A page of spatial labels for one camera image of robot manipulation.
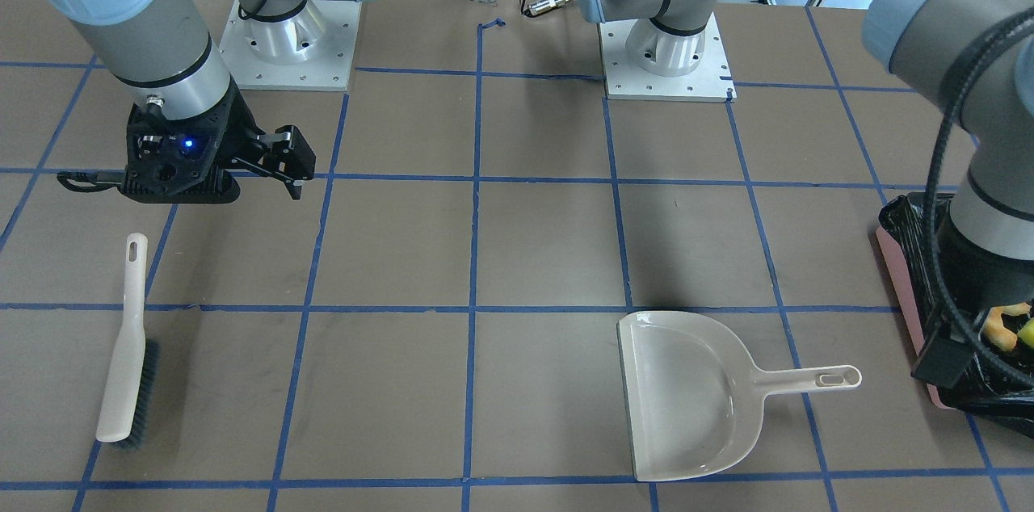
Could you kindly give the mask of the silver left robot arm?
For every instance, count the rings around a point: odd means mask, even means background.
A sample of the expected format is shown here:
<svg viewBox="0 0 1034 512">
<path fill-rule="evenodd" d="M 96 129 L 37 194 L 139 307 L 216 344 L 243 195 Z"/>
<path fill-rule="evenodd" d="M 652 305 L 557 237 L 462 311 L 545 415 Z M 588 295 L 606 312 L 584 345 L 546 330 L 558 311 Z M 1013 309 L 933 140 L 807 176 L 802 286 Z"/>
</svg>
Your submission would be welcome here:
<svg viewBox="0 0 1034 512">
<path fill-rule="evenodd" d="M 610 92 L 683 99 L 719 82 L 717 0 L 578 0 L 602 29 Z M 969 311 L 1032 298 L 1032 0 L 872 0 L 863 42 L 978 139 L 935 266 Z"/>
</svg>

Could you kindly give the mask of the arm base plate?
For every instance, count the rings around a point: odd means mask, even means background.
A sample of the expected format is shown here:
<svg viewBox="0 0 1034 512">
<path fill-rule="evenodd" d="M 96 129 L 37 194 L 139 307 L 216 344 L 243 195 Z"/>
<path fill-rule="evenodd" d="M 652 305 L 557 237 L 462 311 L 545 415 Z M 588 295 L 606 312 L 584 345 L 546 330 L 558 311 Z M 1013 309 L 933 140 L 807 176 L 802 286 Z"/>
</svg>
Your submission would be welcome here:
<svg viewBox="0 0 1034 512">
<path fill-rule="evenodd" d="M 243 90 L 344 93 L 362 10 L 359 2 L 314 1 L 266 23 L 241 19 L 233 5 L 219 52 Z"/>
<path fill-rule="evenodd" d="M 598 28 L 609 99 L 726 103 L 738 98 L 716 16 L 690 36 L 662 32 L 649 19 Z"/>
</svg>

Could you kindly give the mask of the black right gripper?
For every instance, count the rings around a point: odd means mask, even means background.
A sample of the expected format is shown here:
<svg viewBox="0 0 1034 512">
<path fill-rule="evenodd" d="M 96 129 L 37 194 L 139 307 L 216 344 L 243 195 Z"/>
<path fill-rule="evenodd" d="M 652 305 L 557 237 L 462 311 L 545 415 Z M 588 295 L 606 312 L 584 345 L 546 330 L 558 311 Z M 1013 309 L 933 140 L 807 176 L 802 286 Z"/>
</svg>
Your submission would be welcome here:
<svg viewBox="0 0 1034 512">
<path fill-rule="evenodd" d="M 229 100 L 229 124 L 215 163 L 221 169 L 242 167 L 258 176 L 274 178 L 287 188 L 291 199 L 300 200 L 303 185 L 315 175 L 315 152 L 306 137 L 295 125 L 265 133 L 236 84 L 229 85 L 225 100 Z"/>
</svg>

